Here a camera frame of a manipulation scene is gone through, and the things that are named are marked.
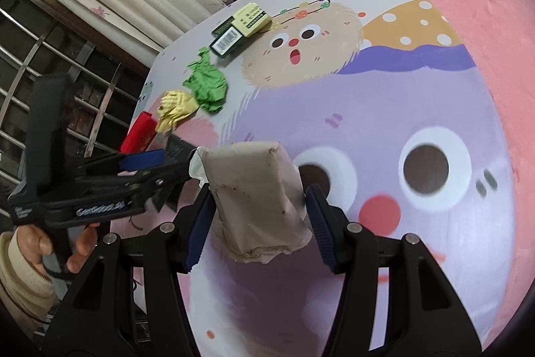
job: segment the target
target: window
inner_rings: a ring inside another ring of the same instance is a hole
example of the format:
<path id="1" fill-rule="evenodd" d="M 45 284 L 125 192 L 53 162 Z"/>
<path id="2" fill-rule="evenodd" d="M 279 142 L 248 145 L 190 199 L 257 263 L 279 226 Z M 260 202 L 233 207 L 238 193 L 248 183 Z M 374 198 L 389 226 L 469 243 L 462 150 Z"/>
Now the window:
<path id="1" fill-rule="evenodd" d="M 0 0 L 3 194 L 12 192 L 22 177 L 34 82 L 41 75 L 59 72 L 68 72 L 75 84 L 66 154 L 98 157 L 116 151 L 128 132 L 148 70 L 143 75 L 129 69 L 58 22 L 33 0 Z"/>

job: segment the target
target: pink blanket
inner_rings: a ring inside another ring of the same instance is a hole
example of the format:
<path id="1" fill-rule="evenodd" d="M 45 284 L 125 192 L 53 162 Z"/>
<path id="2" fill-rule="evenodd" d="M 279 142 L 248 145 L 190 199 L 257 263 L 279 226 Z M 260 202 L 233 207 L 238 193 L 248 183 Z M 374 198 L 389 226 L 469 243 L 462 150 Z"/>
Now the pink blanket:
<path id="1" fill-rule="evenodd" d="M 515 259 L 488 345 L 511 319 L 535 277 L 535 0 L 433 1 L 485 77 L 516 178 Z"/>

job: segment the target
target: beige sweater sleeve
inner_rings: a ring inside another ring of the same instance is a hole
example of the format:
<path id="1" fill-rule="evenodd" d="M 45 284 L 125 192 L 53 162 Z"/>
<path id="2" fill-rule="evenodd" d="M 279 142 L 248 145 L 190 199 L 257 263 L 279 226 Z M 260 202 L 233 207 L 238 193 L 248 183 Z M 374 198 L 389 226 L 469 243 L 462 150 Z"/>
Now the beige sweater sleeve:
<path id="1" fill-rule="evenodd" d="M 0 280 L 13 300 L 38 319 L 45 318 L 56 300 L 52 282 L 34 270 L 20 252 L 16 232 L 0 235 Z M 0 298 L 17 324 L 31 336 L 40 324 L 13 304 L 2 286 Z"/>

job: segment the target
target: silver bolt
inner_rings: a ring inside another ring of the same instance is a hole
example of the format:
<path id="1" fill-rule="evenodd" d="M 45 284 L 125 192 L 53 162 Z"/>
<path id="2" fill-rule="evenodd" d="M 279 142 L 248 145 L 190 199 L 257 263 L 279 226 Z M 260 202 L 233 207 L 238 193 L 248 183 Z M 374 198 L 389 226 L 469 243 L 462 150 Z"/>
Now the silver bolt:
<path id="1" fill-rule="evenodd" d="M 102 241 L 105 243 L 105 244 L 113 244 L 115 241 L 117 241 L 117 234 L 115 233 L 108 233 L 106 235 L 104 235 L 104 237 L 102 238 Z"/>
<path id="2" fill-rule="evenodd" d="M 412 245 L 418 244 L 418 242 L 420 242 L 420 238 L 414 233 L 407 233 L 405 235 L 405 239 L 407 240 L 409 244 L 412 244 Z"/>
<path id="3" fill-rule="evenodd" d="M 357 222 L 350 222 L 347 225 L 347 230 L 351 233 L 360 233 L 362 231 L 362 226 Z"/>
<path id="4" fill-rule="evenodd" d="M 172 222 L 160 224 L 160 231 L 162 233 L 171 233 L 173 230 L 175 230 L 175 225 Z"/>

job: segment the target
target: sleeve cuff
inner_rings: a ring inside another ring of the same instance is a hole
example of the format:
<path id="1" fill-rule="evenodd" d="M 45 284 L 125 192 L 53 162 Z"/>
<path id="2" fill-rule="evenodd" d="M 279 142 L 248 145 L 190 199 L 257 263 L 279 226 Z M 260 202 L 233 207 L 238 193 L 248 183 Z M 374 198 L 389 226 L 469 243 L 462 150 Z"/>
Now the sleeve cuff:
<path id="1" fill-rule="evenodd" d="M 51 297 L 54 294 L 52 282 L 34 270 L 24 258 L 17 242 L 17 232 L 13 235 L 7 250 L 13 271 L 26 289 L 39 298 Z"/>

